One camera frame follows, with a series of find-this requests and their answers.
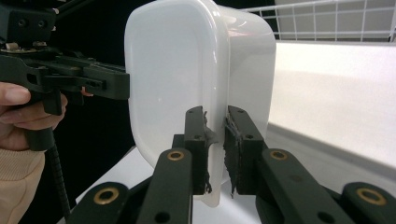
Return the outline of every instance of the finger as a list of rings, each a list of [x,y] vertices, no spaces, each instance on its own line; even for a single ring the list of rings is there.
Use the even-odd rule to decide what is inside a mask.
[[[85,95],[85,96],[93,96],[92,93],[88,93],[88,92],[85,91],[85,87],[82,87],[81,93],[82,93],[83,95]]]
[[[0,105],[23,105],[30,100],[30,92],[11,83],[0,82]]]
[[[33,131],[47,129],[50,127],[55,128],[59,124],[59,122],[61,122],[61,120],[64,118],[64,112],[60,116],[50,115],[43,119],[35,119],[28,122],[14,123],[14,126],[27,130],[33,130]]]
[[[62,94],[61,102],[64,109],[67,106],[67,98]],[[34,121],[37,119],[44,119],[51,116],[44,111],[42,102],[38,102],[34,105],[29,105],[20,109],[9,110],[0,116],[0,121],[3,123],[23,123]]]

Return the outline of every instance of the black mechanical arm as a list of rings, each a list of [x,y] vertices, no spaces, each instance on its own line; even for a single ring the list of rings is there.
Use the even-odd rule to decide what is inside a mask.
[[[347,184],[342,194],[322,187],[291,153],[268,148],[245,110],[229,106],[228,111],[225,165],[233,191],[256,195],[262,223],[396,223],[396,199],[385,190],[361,182]],[[186,113],[185,125],[152,177],[132,189],[112,182],[94,187],[68,223],[191,223],[192,195],[205,193],[207,172],[201,106]]]
[[[48,114],[61,115],[61,93],[77,105],[84,103],[83,90],[114,100],[129,98],[130,78],[123,67],[46,44],[59,18],[89,2],[74,0],[51,9],[28,0],[0,0],[0,82],[28,89],[32,97],[27,105],[42,101]],[[64,216],[68,217],[70,206],[52,128],[26,130],[25,135],[31,150],[48,151]]]

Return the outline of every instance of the black background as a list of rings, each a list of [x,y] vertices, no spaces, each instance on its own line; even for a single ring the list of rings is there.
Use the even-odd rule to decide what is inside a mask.
[[[150,1],[96,0],[56,23],[49,45],[81,51],[101,63],[124,65],[124,28],[131,12]],[[274,0],[218,0],[234,8],[272,5]],[[45,4],[59,5],[56,1]],[[75,199],[134,146],[127,101],[93,96],[85,105],[68,105],[64,120],[55,130],[69,201]],[[50,163],[40,180],[35,198],[20,223],[53,224],[62,210],[53,185]]]

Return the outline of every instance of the black cable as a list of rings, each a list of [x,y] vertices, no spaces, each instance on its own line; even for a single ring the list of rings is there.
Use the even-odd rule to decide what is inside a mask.
[[[58,192],[59,200],[61,201],[62,211],[64,213],[64,219],[70,216],[70,204],[67,197],[66,187],[64,185],[64,175],[62,173],[61,160],[59,159],[58,148],[54,145],[47,151],[49,156],[50,165],[52,168],[53,179]]]
[[[82,9],[95,0],[73,0],[58,7],[59,14],[56,16],[56,21],[63,17]]]

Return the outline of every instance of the wire rack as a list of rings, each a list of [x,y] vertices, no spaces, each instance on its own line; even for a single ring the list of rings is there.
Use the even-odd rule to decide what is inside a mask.
[[[265,19],[277,40],[395,42],[396,0],[275,0],[242,10]]]

